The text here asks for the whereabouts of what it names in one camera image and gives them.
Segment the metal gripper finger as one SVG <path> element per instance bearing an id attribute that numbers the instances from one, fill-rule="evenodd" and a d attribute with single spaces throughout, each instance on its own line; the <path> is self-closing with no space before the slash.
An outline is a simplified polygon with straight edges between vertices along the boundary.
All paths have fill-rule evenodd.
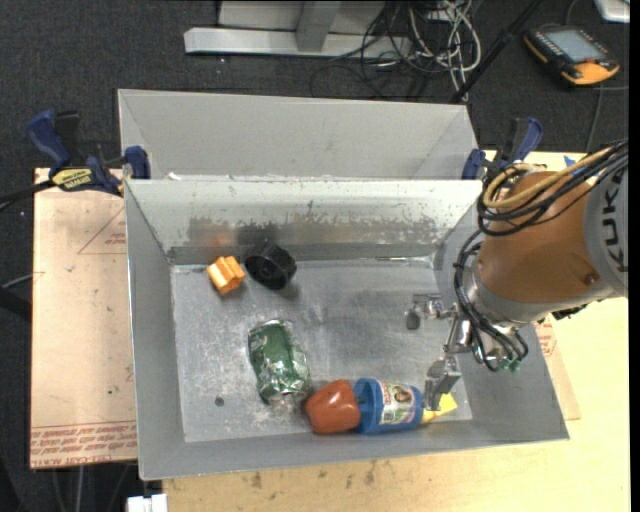
<path id="1" fill-rule="evenodd" d="M 408 330 L 417 330 L 424 321 L 449 318 L 455 312 L 439 294 L 414 294 L 404 312 L 404 323 Z"/>
<path id="2" fill-rule="evenodd" d="M 429 411 L 440 409 L 440 400 L 451 391 L 462 373 L 454 356 L 444 356 L 434 361 L 427 371 L 424 387 L 424 405 Z"/>

